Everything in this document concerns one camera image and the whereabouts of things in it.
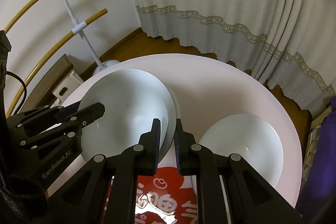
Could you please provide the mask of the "white pleated curtain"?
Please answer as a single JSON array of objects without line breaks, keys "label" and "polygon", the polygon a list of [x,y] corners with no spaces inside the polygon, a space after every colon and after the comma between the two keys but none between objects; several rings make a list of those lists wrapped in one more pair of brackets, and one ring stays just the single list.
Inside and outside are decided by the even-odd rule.
[{"label": "white pleated curtain", "polygon": [[335,0],[134,0],[143,31],[214,53],[316,116],[335,96]]}]

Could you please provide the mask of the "white bowl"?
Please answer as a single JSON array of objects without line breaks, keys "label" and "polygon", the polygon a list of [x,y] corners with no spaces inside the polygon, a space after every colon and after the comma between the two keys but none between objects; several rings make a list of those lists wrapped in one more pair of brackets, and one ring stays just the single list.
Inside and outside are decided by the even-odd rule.
[{"label": "white bowl", "polygon": [[139,142],[151,130],[154,119],[161,122],[159,160],[170,149],[177,112],[166,85],[149,72],[122,69],[99,79],[81,99],[82,110],[95,103],[105,107],[104,115],[82,129],[81,155],[89,161],[97,154],[120,154]]},{"label": "white bowl", "polygon": [[284,162],[280,138],[265,120],[251,114],[235,114],[213,124],[198,141],[213,153],[238,153],[272,186],[276,186]]},{"label": "white bowl", "polygon": [[181,111],[176,95],[173,90],[166,86],[167,92],[165,95],[165,105],[167,110],[167,122],[165,138],[163,140],[162,147],[165,145],[167,149],[170,148],[171,143],[174,140],[175,128],[177,125],[177,119],[181,118]]}]

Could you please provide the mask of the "white storage drawer unit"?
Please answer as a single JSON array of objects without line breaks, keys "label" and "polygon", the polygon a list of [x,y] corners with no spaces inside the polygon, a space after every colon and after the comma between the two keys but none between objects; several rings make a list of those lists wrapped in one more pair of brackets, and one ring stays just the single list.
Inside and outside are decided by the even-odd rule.
[{"label": "white storage drawer unit", "polygon": [[62,103],[83,83],[84,81],[82,78],[74,69],[72,69],[52,91],[52,94],[56,97],[52,107],[62,105]]}]

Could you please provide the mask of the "dark wooden cabinet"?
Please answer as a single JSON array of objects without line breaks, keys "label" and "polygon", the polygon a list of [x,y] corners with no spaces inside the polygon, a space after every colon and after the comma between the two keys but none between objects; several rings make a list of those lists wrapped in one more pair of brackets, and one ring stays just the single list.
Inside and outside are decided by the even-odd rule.
[{"label": "dark wooden cabinet", "polygon": [[68,56],[64,54],[50,70],[37,83],[32,90],[22,108],[20,113],[31,110],[37,107],[45,106],[55,100],[53,90],[61,83],[61,81],[72,71],[74,65],[69,60]]}]

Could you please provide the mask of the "white rack stand with base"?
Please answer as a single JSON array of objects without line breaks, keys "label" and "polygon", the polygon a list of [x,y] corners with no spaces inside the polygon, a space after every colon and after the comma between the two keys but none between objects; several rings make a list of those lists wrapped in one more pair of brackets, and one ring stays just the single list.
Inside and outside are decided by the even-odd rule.
[{"label": "white rack stand with base", "polygon": [[84,21],[79,22],[78,19],[76,18],[76,16],[74,15],[74,13],[73,13],[73,11],[70,7],[70,4],[68,3],[68,0],[63,0],[63,2],[64,2],[64,5],[67,9],[67,12],[68,12],[71,20],[72,20],[72,24],[74,26],[74,28],[72,30],[75,32],[74,34],[75,35],[79,34],[81,40],[87,45],[91,56],[93,57],[95,63],[97,64],[97,68],[94,70],[93,75],[96,75],[99,72],[118,64],[119,61],[117,61],[117,60],[108,60],[108,61],[104,61],[104,62],[102,62],[100,60],[100,58],[96,54],[95,50],[93,49],[91,43],[89,42],[86,34],[84,33],[84,29],[88,26],[88,23],[86,23]]}]

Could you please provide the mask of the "purple cloth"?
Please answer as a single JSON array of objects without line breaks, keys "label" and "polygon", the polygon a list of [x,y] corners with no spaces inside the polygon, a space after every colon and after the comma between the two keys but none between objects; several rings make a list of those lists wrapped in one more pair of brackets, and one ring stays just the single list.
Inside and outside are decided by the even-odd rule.
[{"label": "purple cloth", "polygon": [[310,133],[296,209],[305,223],[335,223],[335,97],[331,112]]}]

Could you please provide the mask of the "pink printed round table mat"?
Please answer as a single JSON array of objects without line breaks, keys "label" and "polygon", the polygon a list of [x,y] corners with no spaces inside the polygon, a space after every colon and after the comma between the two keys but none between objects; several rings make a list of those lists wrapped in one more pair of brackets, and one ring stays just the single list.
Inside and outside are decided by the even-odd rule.
[{"label": "pink printed round table mat", "polygon": [[[301,180],[299,139],[288,114],[262,84],[213,59],[151,55],[98,73],[80,85],[65,104],[80,103],[99,79],[122,69],[149,72],[169,86],[179,103],[183,129],[193,134],[197,144],[213,124],[231,115],[251,114],[267,121],[283,148],[280,179],[272,186],[238,153],[227,156],[234,184],[228,223],[302,223],[294,208]],[[49,223],[105,223],[113,182],[108,158],[97,154],[85,161],[81,155],[69,166],[68,181],[52,185]],[[174,140],[165,157],[158,159],[156,174],[138,177],[134,223],[199,223],[196,177],[179,174]]]}]

